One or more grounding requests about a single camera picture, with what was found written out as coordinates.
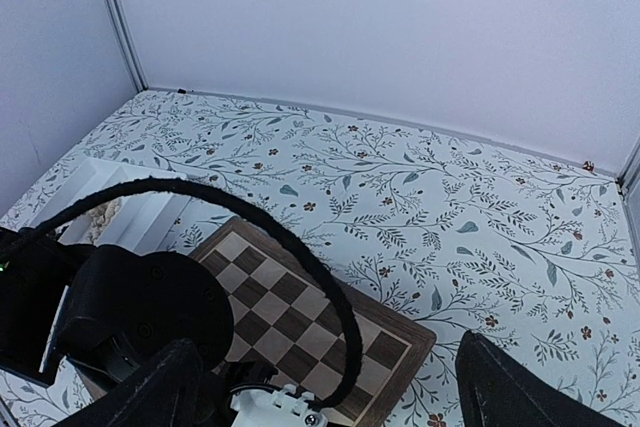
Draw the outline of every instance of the white wall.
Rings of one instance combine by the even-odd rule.
[[[0,213],[134,94],[104,0],[0,0]]]
[[[640,0],[123,0],[147,79],[373,113],[619,170]]]

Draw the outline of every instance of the cable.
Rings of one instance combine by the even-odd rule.
[[[317,409],[323,409],[335,407],[346,399],[355,387],[362,366],[362,337],[353,314],[351,302],[349,302],[329,269],[294,233],[280,225],[264,210],[224,190],[180,179],[148,178],[114,185],[78,200],[72,206],[65,208],[51,219],[42,222],[32,231],[22,235],[14,243],[0,251],[0,264],[10,260],[12,255],[43,238],[48,232],[72,221],[100,204],[118,197],[143,194],[145,192],[171,192],[195,197],[210,204],[225,207],[266,231],[296,258],[335,307],[346,343],[344,374],[340,383],[326,399],[311,402],[310,405]]]

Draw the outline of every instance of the wooden chessboard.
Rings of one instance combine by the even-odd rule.
[[[333,306],[298,262],[253,225],[234,218],[191,257],[229,294],[235,335],[227,361],[265,359],[280,373],[272,383],[301,386],[324,398],[342,377],[345,342]],[[362,373],[330,420],[379,426],[435,344],[430,330],[341,282],[364,344]]]

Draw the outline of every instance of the floral tablecloth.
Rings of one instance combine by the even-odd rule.
[[[335,275],[438,335],[387,425],[462,425],[454,359],[481,332],[567,395],[640,415],[638,269],[612,179],[436,133],[286,105],[148,91],[2,219],[29,222],[85,157],[176,170],[272,213]],[[229,217],[191,201],[163,242],[188,253]],[[44,390],[0,376],[23,426],[86,405],[72,367]]]

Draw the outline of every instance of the red flower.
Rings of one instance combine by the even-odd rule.
[[[444,421],[444,415],[442,414],[429,414],[427,425],[429,427],[447,427],[447,423]]]
[[[495,327],[496,325],[498,325],[500,323],[500,322],[498,322],[498,319],[496,319],[493,315],[490,315],[489,317],[484,319],[484,321],[491,328]]]

